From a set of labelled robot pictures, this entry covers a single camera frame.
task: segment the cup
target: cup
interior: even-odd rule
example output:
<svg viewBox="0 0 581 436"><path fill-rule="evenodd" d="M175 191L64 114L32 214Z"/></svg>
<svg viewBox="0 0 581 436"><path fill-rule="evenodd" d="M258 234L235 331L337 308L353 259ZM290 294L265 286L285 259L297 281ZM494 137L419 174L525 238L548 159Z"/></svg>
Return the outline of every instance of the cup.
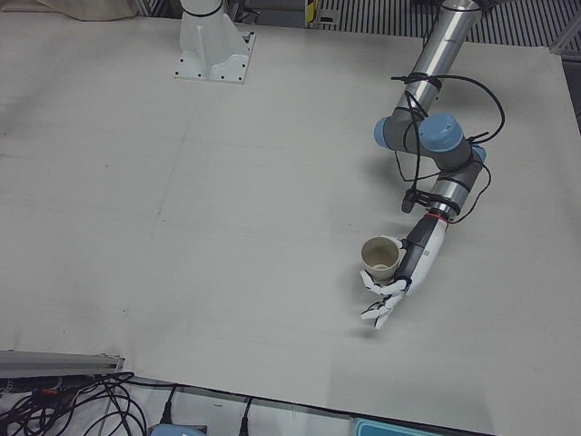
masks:
<svg viewBox="0 0 581 436"><path fill-rule="evenodd" d="M388 236L369 239L361 248L363 268L378 280L393 277L398 269L401 253L397 240Z"/></svg>

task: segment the robotic hand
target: robotic hand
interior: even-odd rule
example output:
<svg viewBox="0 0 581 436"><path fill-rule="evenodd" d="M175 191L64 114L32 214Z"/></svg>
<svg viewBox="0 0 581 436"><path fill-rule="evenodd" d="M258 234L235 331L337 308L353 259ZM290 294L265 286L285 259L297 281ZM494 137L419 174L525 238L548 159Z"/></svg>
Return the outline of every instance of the robotic hand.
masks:
<svg viewBox="0 0 581 436"><path fill-rule="evenodd" d="M427 213L413 228L399 247L405 254L393 277L385 281L375 281L371 273L361 270L363 285L377 295L383 296L361 314L363 320L375 320L375 328L380 329L388 320L403 297L414 293L424 282L439 249L444 242L448 222L441 216Z"/></svg>

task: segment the blue joint cap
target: blue joint cap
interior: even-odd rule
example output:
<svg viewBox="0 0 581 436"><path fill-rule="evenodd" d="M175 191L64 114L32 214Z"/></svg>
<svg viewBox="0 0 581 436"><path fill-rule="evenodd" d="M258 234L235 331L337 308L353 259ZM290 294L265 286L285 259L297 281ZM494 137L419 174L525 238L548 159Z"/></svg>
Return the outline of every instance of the blue joint cap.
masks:
<svg viewBox="0 0 581 436"><path fill-rule="evenodd" d="M463 139L462 127L448 113L431 115L419 125L419 141L432 153L451 152Z"/></svg>
<svg viewBox="0 0 581 436"><path fill-rule="evenodd" d="M484 148L482 148L480 145L472 145L472 150L478 156L480 156L480 160L482 161L482 163L484 163L484 161L487 160L487 151Z"/></svg>
<svg viewBox="0 0 581 436"><path fill-rule="evenodd" d="M385 136L383 135L383 127L385 123L388 121L388 117L381 118L377 124L375 124L375 129L373 129L373 137L375 138L375 142L378 143L379 146L391 148L388 145L388 142L385 140Z"/></svg>

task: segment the table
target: table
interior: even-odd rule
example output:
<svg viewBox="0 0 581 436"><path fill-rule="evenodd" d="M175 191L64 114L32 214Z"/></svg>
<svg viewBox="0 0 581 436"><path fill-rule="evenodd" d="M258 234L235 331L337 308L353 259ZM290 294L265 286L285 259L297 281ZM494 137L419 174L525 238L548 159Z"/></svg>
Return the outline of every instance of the table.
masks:
<svg viewBox="0 0 581 436"><path fill-rule="evenodd" d="M487 146L493 184L375 332L359 319L375 301L360 247L421 211L399 210L407 185L372 130L421 41L256 27L246 84L208 84L173 79L179 27L0 14L0 348L121 354L144 377L472 431L579 434L581 141L559 58L463 47L453 73L507 110ZM461 83L432 110L469 134L497 123Z"/></svg>

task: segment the black cable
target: black cable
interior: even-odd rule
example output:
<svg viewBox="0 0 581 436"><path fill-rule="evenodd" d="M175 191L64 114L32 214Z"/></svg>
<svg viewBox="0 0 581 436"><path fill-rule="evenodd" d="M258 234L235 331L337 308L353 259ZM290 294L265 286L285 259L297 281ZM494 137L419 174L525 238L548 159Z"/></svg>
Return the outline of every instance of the black cable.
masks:
<svg viewBox="0 0 581 436"><path fill-rule="evenodd" d="M394 152L394 154L396 155L396 164L398 165L398 171L399 171L399 175L401 176L401 180L403 180L404 182L413 182L414 179L407 179L404 175L403 175L403 171L401 170L401 163L399 162L399 157L398 157L398 151L396 150ZM431 177L436 177L437 175L442 174L441 171L432 173L432 174L428 174L428 175L422 175L420 177L418 177L418 180L426 180L429 179Z"/></svg>
<svg viewBox="0 0 581 436"><path fill-rule="evenodd" d="M252 404L252 397L249 397L246 401L246 411L244 411L244 416L242 416L241 424L240 424L240 431L238 432L238 436L249 436L248 432L248 411L251 408Z"/></svg>
<svg viewBox="0 0 581 436"><path fill-rule="evenodd" d="M479 138L480 136L482 136L483 134L478 134L476 136L471 136L468 139L468 141L472 144L483 144L486 143L490 140L492 140L493 138L495 138L500 131L503 129L503 127L505 126L505 122L507 119L507 116L505 114L505 110L502 107L502 103L500 103L500 100L498 100L498 97L490 90L490 88L488 88L485 84L480 83L478 80L475 80L471 77L466 77L464 75L457 75L457 74L434 74L434 75L427 75L427 74L410 74L408 76L402 76L402 77L391 77L392 80L401 80L403 81L405 84L413 84L415 82L421 82L421 81L426 81L429 82L430 79L451 79L451 80L460 80L463 82L469 82L471 84L474 84L476 86L478 86L480 89L482 89L485 93L488 94L488 96L492 99L492 101L494 101L494 103L497 106L498 112L500 113L500 124L498 125L497 129L490 134L488 137L484 138L484 139L480 139L478 141L475 141L476 138Z"/></svg>
<svg viewBox="0 0 581 436"><path fill-rule="evenodd" d="M406 96L406 102L408 103L408 108L411 111L411 93L409 91L405 91L404 95ZM416 116L411 114L411 123L414 127L414 133L416 134L416 173L414 175L414 180L411 184L411 189L413 191L417 191L418 189L418 178L419 178L419 165L421 160L421 153L419 151L419 128L418 128L418 121L416 120Z"/></svg>
<svg viewBox="0 0 581 436"><path fill-rule="evenodd" d="M173 385L172 391L170 392L170 396L168 397L167 401L165 402L165 406L163 407L163 413L162 418L160 419L160 424L172 424L172 398L177 389L178 385L177 384Z"/></svg>
<svg viewBox="0 0 581 436"><path fill-rule="evenodd" d="M497 105L498 111L500 112L500 125L498 126L497 130L493 133L490 134L489 132L484 132L483 134L478 134L475 136L471 136L469 137L467 140L470 143L470 145L472 144L482 144L485 143L487 141L490 141L491 139L493 139L495 136L497 136L500 131L502 130L502 128L505 125L505 121L506 121L506 115L505 115L505 111L504 108L502 107L502 104L500 103L500 101L498 100L498 98L495 96L495 94L484 84L480 83L479 81L472 79L470 77L465 77L462 75L455 75L455 74L436 74L436 75L426 75L426 74L410 74L407 77L392 77L392 79L394 80L402 80L404 81L405 84L410 84L410 83L414 83L414 82L418 82L418 81L430 81L430 79L456 79L456 80L461 80L461 81L466 81L472 84L475 84L476 86L480 87L481 89L483 89L491 98L492 100L495 102L495 104ZM403 172L401 171L401 164L399 162L399 157L398 154L396 152L396 162L398 164L398 170L399 170L399 175L401 176L401 178L406 181L406 182L412 182L411 187L406 191L406 195L404 196L404 200L402 202L402 211L409 213L411 212L411 209L413 208L413 204L417 203L420 204L424 207L427 207L429 205L430 202L435 201L435 202L440 202L443 204L446 204L448 207L452 208L453 210L455 210L457 213L460 212L459 207L457 204L455 204L454 202L449 201L446 198L443 198L441 196L435 196L433 193L427 193L425 191L420 191L418 189L418 181L420 180L424 180L424 179L428 179L429 177L434 177L436 175L439 175L441 172L439 173L434 173L434 174L430 174L427 176L419 176L419 168L420 168L420 160L421 160L421 153L419 150L419 128L418 128L418 120L416 118L416 116L418 115L418 113L416 112L416 110L414 109L414 107L412 106L411 102L412 100L414 101L414 103L416 104L416 107L419 109L419 116L422 118L426 118L428 117L428 113L427 111L421 106L421 104L419 103L419 101L409 92L409 91L404 91L404 95L406 97L406 103L408 105L408 112L411 116L411 123L410 125L408 125L408 127L406 128L406 130L404 131L403 134L403 146L405 150L408 150L407 147L407 136L408 136L408 132L409 132L409 128L411 125L413 125L414 127L414 133L416 134L416 171L414 174L414 178L413 179L406 179L406 177L404 177ZM480 139L479 141L477 141L478 138L481 138L482 136L486 136L487 137L485 139ZM467 213L465 213L462 217L458 218L455 221L451 221L450 223L461 223L462 221L464 221L468 216L470 216L470 214L474 211L474 209L476 208L476 205L478 203L478 200L480 198L480 196L488 189L488 187L492 184L492 173L490 172L489 168L487 166L484 165L484 163L480 162L480 161L475 161L475 160L470 160L470 164L477 162L479 164L482 165L482 168L484 168L487 171L488 174L488 182L487 185L478 193L474 203L472 204L472 206L470 207L470 209L468 210Z"/></svg>
<svg viewBox="0 0 581 436"><path fill-rule="evenodd" d="M85 434L94 429L99 423L108 418L117 416L120 422L110 432L113 435L123 426L126 434L134 435L133 422L139 428L139 434L147 434L147 421L143 409L131 398L123 384L133 377L132 372L97 375L91 381L82 383L74 388L61 389L45 393L42 390L33 391L19 400L10 411L0 413L0 436L41 436L53 431L54 436L63 435L74 416L74 412L93 401L109 400L114 411L107 413L89 426ZM55 432L56 425L63 421L59 431Z"/></svg>
<svg viewBox="0 0 581 436"><path fill-rule="evenodd" d="M474 200L474 203L472 204L472 206L470 207L468 212L466 212L463 216L461 216L457 220L450 221L450 224L458 224L458 223L461 223L462 221L466 220L468 218L468 216L472 212L474 212L474 209L476 208L476 205L478 204L478 199L480 198L480 195L482 195L486 191L486 189L488 189L488 187L492 184L492 173L490 172L490 169L486 165L484 165L484 163L480 163L480 164L482 165L482 168L484 168L485 171L488 173L488 182L487 182L486 186L484 188L482 188L482 190L478 193L478 195L476 196L476 199Z"/></svg>

